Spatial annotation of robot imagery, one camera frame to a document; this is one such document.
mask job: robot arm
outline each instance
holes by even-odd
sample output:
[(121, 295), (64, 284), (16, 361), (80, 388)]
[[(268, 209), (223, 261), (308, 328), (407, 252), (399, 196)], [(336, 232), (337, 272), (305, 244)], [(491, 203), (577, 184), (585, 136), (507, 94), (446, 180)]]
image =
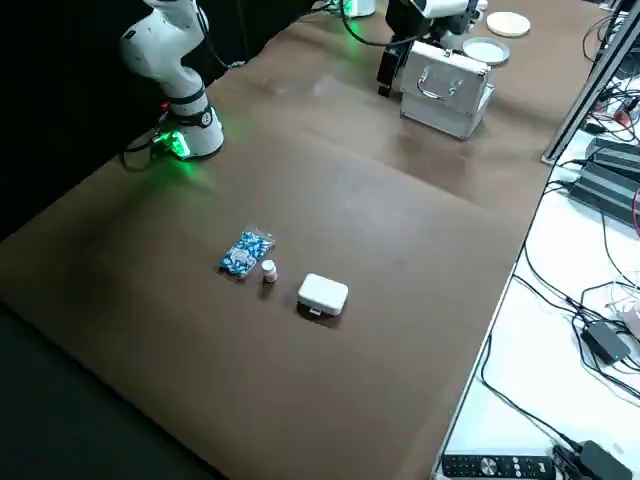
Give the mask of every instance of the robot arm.
[(182, 58), (205, 38), (206, 16), (195, 0), (145, 0), (151, 14), (120, 38), (124, 63), (131, 71), (160, 84), (169, 101), (170, 141), (183, 140), (175, 153), (181, 158), (217, 152), (224, 136), (209, 103), (204, 83)]
[[(385, 19), (393, 42), (422, 36), (424, 41), (438, 47), (451, 36), (468, 31), (480, 18), (479, 2), (486, 0), (389, 0)], [(385, 48), (378, 69), (378, 93), (388, 96), (393, 80), (406, 61), (411, 43)]]

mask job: black curtain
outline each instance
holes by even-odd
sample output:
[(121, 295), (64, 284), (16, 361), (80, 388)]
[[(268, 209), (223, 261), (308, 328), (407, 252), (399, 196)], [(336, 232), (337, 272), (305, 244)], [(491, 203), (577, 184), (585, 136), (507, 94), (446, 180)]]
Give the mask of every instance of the black curtain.
[[(201, 0), (223, 59), (250, 56), (308, 10), (312, 0)], [(11, 2), (5, 26), (5, 132), (0, 175), (0, 240), (151, 128), (162, 92), (130, 73), (119, 38), (150, 11), (142, 0)], [(208, 85), (224, 74), (201, 44), (185, 59)]]

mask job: white plate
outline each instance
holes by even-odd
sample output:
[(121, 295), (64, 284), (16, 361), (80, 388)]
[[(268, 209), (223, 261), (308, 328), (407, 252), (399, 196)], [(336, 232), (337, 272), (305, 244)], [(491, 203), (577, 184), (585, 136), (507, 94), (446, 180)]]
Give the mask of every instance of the white plate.
[(462, 45), (465, 55), (488, 65), (500, 65), (509, 58), (509, 47), (488, 37), (470, 38)]
[(496, 12), (487, 17), (487, 27), (501, 37), (521, 37), (531, 29), (531, 22), (513, 12)]

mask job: black remote control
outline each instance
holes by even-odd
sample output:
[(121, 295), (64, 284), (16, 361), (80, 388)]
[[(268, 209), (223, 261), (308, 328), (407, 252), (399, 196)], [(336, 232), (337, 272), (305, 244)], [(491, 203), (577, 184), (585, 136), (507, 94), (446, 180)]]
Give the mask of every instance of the black remote control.
[(556, 478), (551, 458), (530, 455), (443, 455), (442, 473), (449, 478)]

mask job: power adapter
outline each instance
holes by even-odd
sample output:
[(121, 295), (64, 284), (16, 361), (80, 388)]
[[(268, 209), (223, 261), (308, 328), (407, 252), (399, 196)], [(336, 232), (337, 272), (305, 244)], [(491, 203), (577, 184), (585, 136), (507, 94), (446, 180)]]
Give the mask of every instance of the power adapter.
[(616, 460), (597, 443), (581, 444), (580, 453), (560, 445), (553, 447), (553, 462), (571, 480), (631, 480), (631, 470)]
[(605, 365), (613, 365), (631, 353), (627, 344), (603, 322), (589, 325), (582, 332), (582, 339)]
[(582, 444), (576, 463), (580, 471), (593, 480), (631, 480), (632, 477), (631, 470), (591, 440)]

